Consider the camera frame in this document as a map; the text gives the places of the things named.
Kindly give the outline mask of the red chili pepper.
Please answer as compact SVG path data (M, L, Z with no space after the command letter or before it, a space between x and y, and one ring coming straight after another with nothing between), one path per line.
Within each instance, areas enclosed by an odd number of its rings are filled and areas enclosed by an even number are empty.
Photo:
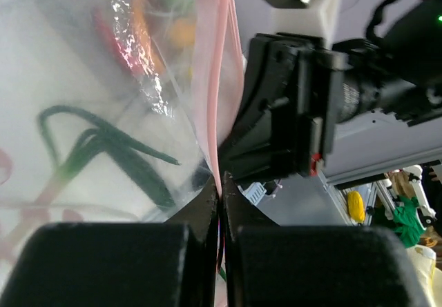
M139 77L143 70L137 58L133 56L132 50L127 48L124 42L115 35L113 29L103 18L99 8L93 9L92 16L97 36L101 39L107 51L113 55L123 70L134 77Z

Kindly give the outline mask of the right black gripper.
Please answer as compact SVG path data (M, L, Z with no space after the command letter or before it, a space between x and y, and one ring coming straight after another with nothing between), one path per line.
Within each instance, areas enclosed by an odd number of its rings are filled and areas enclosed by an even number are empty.
M346 81L350 51L318 37L279 32L249 43L244 93L220 171L237 183L317 175L334 147L336 125L358 114L361 91Z

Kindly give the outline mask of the yellow lemon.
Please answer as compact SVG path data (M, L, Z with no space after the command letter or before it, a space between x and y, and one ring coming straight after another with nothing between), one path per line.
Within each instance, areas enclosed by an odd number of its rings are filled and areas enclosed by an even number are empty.
M196 24L191 19L176 19L169 30L169 38L178 48L192 46L195 42Z

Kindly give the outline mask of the clear zip top bag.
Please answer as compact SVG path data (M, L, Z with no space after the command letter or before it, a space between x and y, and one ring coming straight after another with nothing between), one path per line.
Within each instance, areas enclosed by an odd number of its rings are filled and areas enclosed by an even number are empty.
M235 0L194 0L188 13L144 0L162 75L134 77L97 36L99 8L139 61L132 0L1 0L1 294L24 246L58 223L163 223L207 181L220 188L218 146L232 129L244 83ZM169 38L176 19L196 24L192 46ZM178 166L143 154L176 207L162 211L105 153L59 189L37 125L56 105L87 110ZM61 161L92 125L70 114L48 125Z

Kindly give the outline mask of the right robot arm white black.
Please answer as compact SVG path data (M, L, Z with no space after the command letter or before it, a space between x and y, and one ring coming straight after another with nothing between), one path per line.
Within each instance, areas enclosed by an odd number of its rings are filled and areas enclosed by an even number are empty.
M330 44L312 28L313 3L265 0L288 24L249 42L244 93L219 169L238 183L315 175L336 127L373 110L408 126L441 116L441 0L423 0L384 36L386 7L374 9L362 38Z

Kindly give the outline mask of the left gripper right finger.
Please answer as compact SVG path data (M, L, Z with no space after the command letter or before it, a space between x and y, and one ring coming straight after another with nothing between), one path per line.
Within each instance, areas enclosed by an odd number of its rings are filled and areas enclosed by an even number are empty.
M230 306L427 306L403 244L372 226L281 226L222 180Z

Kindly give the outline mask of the aluminium rail beam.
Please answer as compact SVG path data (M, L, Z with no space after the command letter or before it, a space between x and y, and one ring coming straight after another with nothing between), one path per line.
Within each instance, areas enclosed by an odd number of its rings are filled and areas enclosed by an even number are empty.
M407 165L421 164L441 159L441 147L419 151L392 154L357 154L339 152L331 158L326 169L318 174L319 179L328 185L343 184L369 176L378 175Z

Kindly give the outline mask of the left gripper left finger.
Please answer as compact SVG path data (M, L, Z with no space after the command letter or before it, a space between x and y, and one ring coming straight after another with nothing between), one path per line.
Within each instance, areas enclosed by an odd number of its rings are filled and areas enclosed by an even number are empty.
M58 223L28 240L2 306L212 306L213 180L163 223Z

